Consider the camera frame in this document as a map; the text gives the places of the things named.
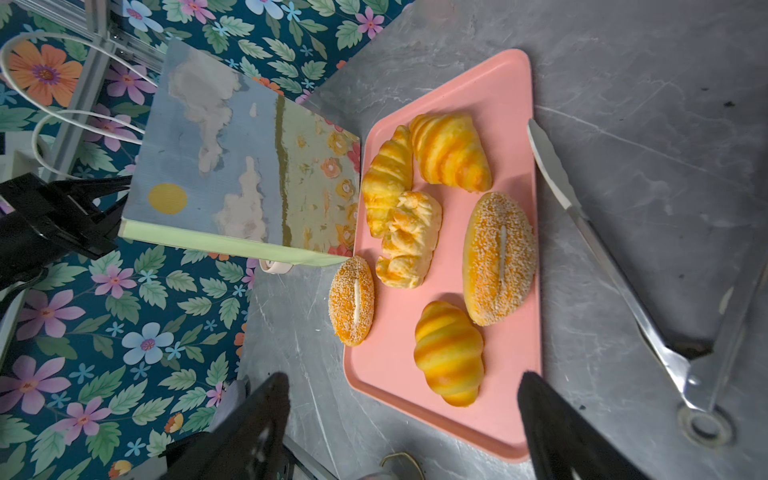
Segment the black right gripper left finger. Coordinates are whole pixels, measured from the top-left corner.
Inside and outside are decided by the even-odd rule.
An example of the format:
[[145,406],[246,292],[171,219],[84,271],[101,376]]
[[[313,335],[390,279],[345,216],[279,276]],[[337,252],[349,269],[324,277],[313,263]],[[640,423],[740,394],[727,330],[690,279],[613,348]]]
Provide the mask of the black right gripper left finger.
[[283,372],[256,388],[236,380],[224,390],[209,428],[171,444],[162,479],[279,479],[290,411]]

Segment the large sesame bread loaf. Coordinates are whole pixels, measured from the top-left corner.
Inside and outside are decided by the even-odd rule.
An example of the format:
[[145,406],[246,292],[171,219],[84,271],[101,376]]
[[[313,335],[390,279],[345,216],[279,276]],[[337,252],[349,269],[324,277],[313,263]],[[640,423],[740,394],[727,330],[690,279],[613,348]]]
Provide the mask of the large sesame bread loaf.
[[526,213],[503,192],[484,194],[471,214],[463,249],[463,296],[470,319],[487,327],[517,311],[537,266],[536,238]]

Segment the yellow twisted bread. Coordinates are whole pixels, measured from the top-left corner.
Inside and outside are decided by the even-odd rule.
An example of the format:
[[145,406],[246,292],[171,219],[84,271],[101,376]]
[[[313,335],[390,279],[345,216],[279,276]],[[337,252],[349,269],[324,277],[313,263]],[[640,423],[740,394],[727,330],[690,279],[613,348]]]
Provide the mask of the yellow twisted bread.
[[418,191],[399,196],[382,238],[383,255],[376,262],[376,274],[384,285],[397,289],[422,285],[441,226],[442,206],[434,197]]

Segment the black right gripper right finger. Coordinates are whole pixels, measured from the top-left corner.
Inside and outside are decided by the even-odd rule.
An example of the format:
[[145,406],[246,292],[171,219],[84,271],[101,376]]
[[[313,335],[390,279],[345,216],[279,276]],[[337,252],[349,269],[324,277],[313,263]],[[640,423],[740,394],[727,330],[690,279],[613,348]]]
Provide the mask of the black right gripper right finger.
[[539,374],[523,374],[517,402],[538,479],[647,477]]

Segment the green painted paper bag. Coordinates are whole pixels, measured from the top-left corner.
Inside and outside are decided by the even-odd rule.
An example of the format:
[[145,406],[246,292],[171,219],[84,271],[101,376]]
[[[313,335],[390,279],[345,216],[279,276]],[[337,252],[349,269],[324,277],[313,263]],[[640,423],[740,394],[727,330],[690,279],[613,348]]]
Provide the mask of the green painted paper bag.
[[174,41],[119,234],[206,253],[334,265],[355,250],[360,171],[356,135]]

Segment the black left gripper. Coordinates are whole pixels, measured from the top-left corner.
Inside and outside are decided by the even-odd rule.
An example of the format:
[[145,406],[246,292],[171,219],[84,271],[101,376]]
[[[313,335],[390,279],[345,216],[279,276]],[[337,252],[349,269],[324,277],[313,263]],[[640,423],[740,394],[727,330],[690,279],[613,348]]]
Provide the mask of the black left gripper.
[[43,278],[46,267],[71,253],[97,260],[117,248],[125,197],[102,210],[96,199],[126,191],[120,176],[47,183],[27,173],[1,184],[12,211],[1,217],[1,289],[12,300]]

